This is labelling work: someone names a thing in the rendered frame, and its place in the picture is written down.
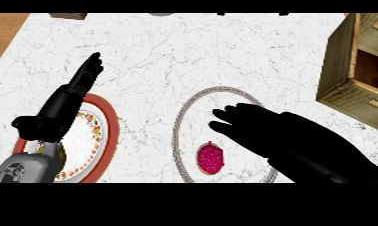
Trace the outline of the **woven wooden basket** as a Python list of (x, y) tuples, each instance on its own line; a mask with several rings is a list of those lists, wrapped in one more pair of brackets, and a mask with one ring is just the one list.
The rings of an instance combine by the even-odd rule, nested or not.
[(378, 13), (350, 13), (328, 38), (316, 101), (378, 129)]

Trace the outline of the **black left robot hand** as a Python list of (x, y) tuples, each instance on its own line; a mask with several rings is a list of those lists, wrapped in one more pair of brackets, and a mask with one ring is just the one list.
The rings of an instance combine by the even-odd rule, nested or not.
[(102, 71), (101, 53), (96, 52), (82, 64), (70, 83), (61, 85), (53, 92), (39, 114), (19, 116), (14, 120), (12, 126), (18, 129), (24, 140), (58, 142), (62, 139)]

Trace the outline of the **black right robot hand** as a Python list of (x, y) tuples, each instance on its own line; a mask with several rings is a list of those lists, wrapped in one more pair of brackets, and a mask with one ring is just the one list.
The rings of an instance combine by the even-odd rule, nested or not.
[(210, 128), (302, 184), (378, 183), (378, 166), (328, 128), (294, 113), (238, 103), (213, 110)]

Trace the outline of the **red round placemat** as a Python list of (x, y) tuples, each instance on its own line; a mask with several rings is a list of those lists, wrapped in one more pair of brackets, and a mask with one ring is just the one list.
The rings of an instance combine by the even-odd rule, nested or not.
[[(118, 119), (115, 110), (110, 104), (110, 102), (98, 95), (87, 93), (83, 104), (90, 103), (95, 106), (99, 107), (102, 110), (102, 113), (105, 114), (107, 122), (108, 122), (108, 138), (107, 138), (107, 147), (104, 149), (104, 153), (99, 159), (99, 162), (86, 176), (86, 178), (77, 182), (77, 183), (95, 183), (99, 178), (102, 177), (102, 174), (110, 166), (110, 162), (114, 157), (115, 149), (117, 149), (117, 142), (118, 142)], [(45, 151), (45, 141), (43, 140), (34, 140), (28, 141), (24, 140), (21, 137), (18, 138), (14, 154), (28, 152), (28, 153), (42, 153)]]

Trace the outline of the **white plate with floral rim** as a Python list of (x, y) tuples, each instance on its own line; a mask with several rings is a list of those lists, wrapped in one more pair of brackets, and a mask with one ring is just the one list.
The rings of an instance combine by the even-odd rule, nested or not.
[(107, 147), (108, 122), (98, 106), (82, 105), (73, 126), (62, 139), (67, 154), (65, 166), (56, 183), (77, 183), (92, 172)]

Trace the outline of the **pink cupcake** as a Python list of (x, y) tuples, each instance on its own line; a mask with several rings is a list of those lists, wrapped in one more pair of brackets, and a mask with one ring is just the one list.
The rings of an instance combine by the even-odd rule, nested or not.
[(207, 175), (216, 175), (225, 166), (223, 149), (211, 141), (198, 149), (197, 166)]

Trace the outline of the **white placemat with grey rim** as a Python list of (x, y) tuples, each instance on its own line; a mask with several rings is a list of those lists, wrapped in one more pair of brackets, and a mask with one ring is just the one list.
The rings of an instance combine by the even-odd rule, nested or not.
[[(213, 109), (238, 103), (262, 105), (241, 89), (219, 86), (200, 91), (179, 111), (173, 127), (173, 157), (186, 183), (273, 183), (278, 171), (265, 158), (251, 153), (235, 141), (208, 127), (217, 120)], [(216, 175), (207, 175), (197, 166), (200, 147), (211, 141), (222, 149), (225, 166)]]

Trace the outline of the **olive green object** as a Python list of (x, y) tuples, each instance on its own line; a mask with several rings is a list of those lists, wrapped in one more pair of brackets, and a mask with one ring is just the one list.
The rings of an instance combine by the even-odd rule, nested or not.
[(59, 144), (59, 168), (58, 168), (58, 174), (61, 173), (67, 162), (67, 152), (64, 148), (64, 144)]

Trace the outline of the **brown block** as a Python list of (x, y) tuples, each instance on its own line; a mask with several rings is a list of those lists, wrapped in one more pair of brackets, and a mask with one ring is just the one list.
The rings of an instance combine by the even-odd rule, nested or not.
[(87, 13), (49, 13), (52, 18), (84, 20)]

